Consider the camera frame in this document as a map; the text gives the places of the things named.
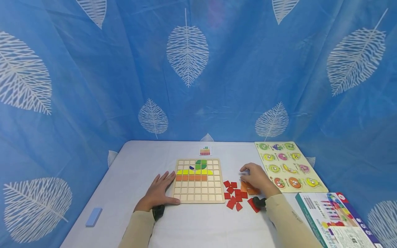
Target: right hand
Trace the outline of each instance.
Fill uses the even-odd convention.
[[[249,175],[242,175],[241,180],[250,183],[255,188],[263,190],[267,185],[273,184],[262,169],[262,166],[255,163],[248,163],[241,167],[240,172],[249,170]]]

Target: hand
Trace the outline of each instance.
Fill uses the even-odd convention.
[[[177,198],[167,197],[166,189],[175,179],[175,172],[168,175],[168,171],[160,177],[160,174],[153,180],[146,195],[138,202],[135,211],[149,212],[155,206],[163,204],[179,205],[181,202]]]
[[[281,194],[277,186],[268,178],[262,166],[255,163],[248,163],[240,169],[240,172],[246,170],[249,170],[249,175],[242,175],[240,177],[241,180],[249,182],[255,188],[260,189],[267,198]]]

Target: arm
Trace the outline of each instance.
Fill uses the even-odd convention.
[[[118,248],[147,248],[152,235],[154,217],[152,208],[163,204],[180,204],[179,199],[166,197],[166,189],[175,179],[175,172],[160,174],[150,185],[146,195],[138,202]]]
[[[312,231],[295,213],[287,199],[268,178],[262,167],[249,163],[240,169],[241,172],[246,170],[249,170],[249,175],[242,175],[241,179],[260,189],[267,197],[267,214],[277,229],[278,237],[283,247],[321,248],[320,242]]]

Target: blue curtain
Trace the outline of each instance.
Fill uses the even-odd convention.
[[[297,142],[397,247],[394,0],[3,0],[0,247],[59,247],[128,140]]]

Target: white leaf pattern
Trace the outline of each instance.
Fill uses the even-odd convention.
[[[156,134],[157,139],[157,134],[164,133],[168,128],[166,114],[151,99],[148,99],[139,111],[138,120],[146,131]]]
[[[368,225],[385,248],[396,248],[397,201],[376,204],[368,213]]]
[[[109,153],[108,153],[108,167],[110,167],[112,165],[112,163],[113,163],[114,159],[116,158],[117,154],[118,154],[117,152],[109,150]]]
[[[272,0],[273,12],[278,24],[281,23],[298,2],[299,0]]]
[[[289,118],[282,102],[271,110],[264,112],[255,123],[255,130],[259,136],[276,137],[282,134],[288,126]]]
[[[207,133],[200,141],[214,141],[214,139],[211,137],[209,133]]]
[[[198,27],[177,26],[168,37],[167,58],[174,71],[190,87],[208,62],[208,45]]]
[[[327,74],[332,96],[359,85],[377,69],[386,50],[386,34],[376,29],[386,12],[387,10],[374,29],[354,31],[343,38],[328,56]]]
[[[314,165],[316,164],[316,157],[306,157],[307,161],[309,164],[314,168]]]
[[[23,41],[0,32],[0,101],[51,114],[51,79],[43,61]]]
[[[55,177],[4,184],[4,224],[18,243],[37,241],[51,232],[72,202],[67,183]]]
[[[102,29],[106,16],[107,0],[76,0],[90,19]]]

